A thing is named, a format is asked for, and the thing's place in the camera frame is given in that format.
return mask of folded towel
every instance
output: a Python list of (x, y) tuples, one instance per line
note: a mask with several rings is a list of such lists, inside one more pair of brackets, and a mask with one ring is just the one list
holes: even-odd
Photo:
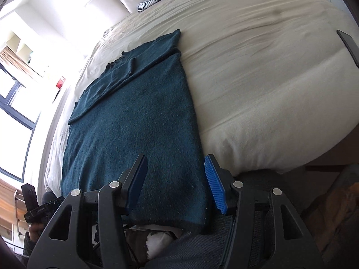
[(69, 120), (61, 192), (100, 189), (144, 153), (147, 177), (124, 223), (196, 233), (208, 223), (211, 194), (180, 34), (123, 53), (84, 91)]

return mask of red fire alarm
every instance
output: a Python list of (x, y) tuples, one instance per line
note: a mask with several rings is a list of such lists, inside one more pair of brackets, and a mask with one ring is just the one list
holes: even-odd
[(61, 79), (57, 82), (56, 87), (61, 89), (63, 83), (66, 81), (64, 77), (61, 77)]

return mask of window frame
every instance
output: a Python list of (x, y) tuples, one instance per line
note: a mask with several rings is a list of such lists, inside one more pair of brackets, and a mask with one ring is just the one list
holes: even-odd
[(35, 126), (37, 123), (36, 122), (32, 122), (30, 119), (28, 119), (27, 117), (25, 117), (24, 115), (22, 115), (19, 111), (17, 111), (16, 109), (14, 109), (11, 106), (12, 100), (15, 98), (16, 93), (20, 90), (21, 87), (23, 87), (23, 85), (16, 80), (16, 78), (11, 75), (6, 69), (5, 67), (0, 63), (0, 69), (2, 69), (5, 73), (7, 73), (8, 75), (10, 75), (14, 80), (15, 83), (12, 86), (12, 88), (10, 89), (9, 93), (7, 94), (6, 98), (4, 98), (3, 96), (0, 95), (0, 108), (2, 110), (4, 110), (9, 116), (11, 116), (13, 119), (15, 119), (17, 122), (21, 123), (23, 126), (27, 127), (28, 129), (30, 129), (31, 132), (31, 136), (29, 139), (29, 143), (27, 145), (27, 150), (26, 150), (26, 154), (25, 154), (25, 160), (24, 160), (24, 166), (23, 166), (23, 173), (22, 173), (22, 177), (19, 178), (15, 175), (13, 175), (12, 173), (6, 171), (5, 169), (0, 167), (0, 173), (3, 173), (4, 175), (15, 179), (17, 181), (20, 181), (21, 183), (24, 183), (24, 176), (25, 176), (25, 167), (26, 167), (26, 161), (27, 161), (27, 156), (29, 153), (29, 149), (30, 149), (30, 143), (32, 140), (32, 136), (34, 134), (34, 130), (35, 130)]

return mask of person's hand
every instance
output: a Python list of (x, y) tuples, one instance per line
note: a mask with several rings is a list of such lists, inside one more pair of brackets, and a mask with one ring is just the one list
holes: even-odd
[(33, 223), (29, 225), (30, 240), (37, 242), (40, 238), (41, 231), (45, 228), (43, 223)]

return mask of wall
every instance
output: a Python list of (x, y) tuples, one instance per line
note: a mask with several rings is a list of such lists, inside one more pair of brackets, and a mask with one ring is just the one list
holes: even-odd
[(18, 47), (17, 55), (20, 59), (22, 59), (25, 63), (29, 60), (30, 54), (32, 50), (26, 44), (20, 44)]
[(0, 11), (0, 19), (14, 11), (17, 7), (26, 4), (28, 1), (29, 0), (8, 0)]
[(13, 35), (7, 42), (6, 44), (8, 45), (8, 47), (14, 52), (16, 53), (18, 46), (20, 43), (20, 38), (15, 34)]
[(9, 41), (15, 33), (8, 29), (1, 27), (1, 21), (0, 21), (0, 51), (3, 50), (3, 48), (6, 46), (6, 42)]
[(91, 53), (98, 37), (87, 31), (84, 12), (90, 0), (30, 0), (31, 6), (83, 54)]
[[(72, 71), (78, 71), (83, 64), (83, 55), (64, 37), (62, 37), (31, 5), (25, 4), (15, 10), (19, 18), (36, 34), (18, 36), (24, 41), (34, 52), (36, 56), (41, 57), (44, 62), (53, 66), (58, 72), (57, 77), (60, 78), (64, 73), (64, 77), (69, 77)], [(24, 32), (24, 27), (17, 29)]]

